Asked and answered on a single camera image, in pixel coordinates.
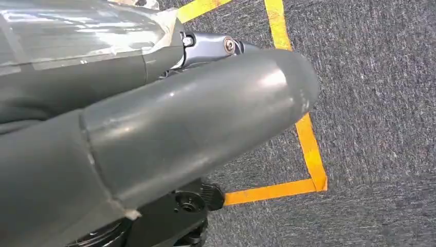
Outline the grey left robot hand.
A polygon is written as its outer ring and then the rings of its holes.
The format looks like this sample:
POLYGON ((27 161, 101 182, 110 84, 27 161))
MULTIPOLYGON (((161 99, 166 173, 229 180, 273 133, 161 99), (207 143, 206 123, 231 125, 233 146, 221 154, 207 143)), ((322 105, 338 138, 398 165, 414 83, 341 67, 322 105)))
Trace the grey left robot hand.
POLYGON ((65 246, 299 121, 304 56, 189 33, 176 9, 1 1, 1 246, 65 246))

